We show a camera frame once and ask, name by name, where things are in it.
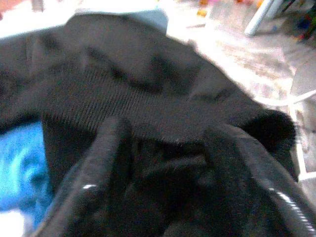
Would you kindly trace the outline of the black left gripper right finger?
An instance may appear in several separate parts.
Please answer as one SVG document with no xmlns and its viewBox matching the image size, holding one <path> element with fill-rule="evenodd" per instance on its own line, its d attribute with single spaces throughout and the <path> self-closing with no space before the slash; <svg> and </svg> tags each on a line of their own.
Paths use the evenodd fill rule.
<svg viewBox="0 0 316 237">
<path fill-rule="evenodd" d="M 204 145 L 233 236 L 315 236 L 314 207 L 257 139 L 223 125 L 205 131 Z"/>
</svg>

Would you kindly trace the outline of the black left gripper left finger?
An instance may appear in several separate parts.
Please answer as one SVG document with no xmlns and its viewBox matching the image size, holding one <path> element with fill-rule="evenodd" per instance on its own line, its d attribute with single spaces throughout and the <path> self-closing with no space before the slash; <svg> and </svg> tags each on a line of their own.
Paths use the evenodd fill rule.
<svg viewBox="0 0 316 237">
<path fill-rule="evenodd" d="M 126 190 L 131 155 L 131 126 L 107 118 L 77 162 L 49 162 L 55 196 L 34 237 L 113 237 Z"/>
</svg>

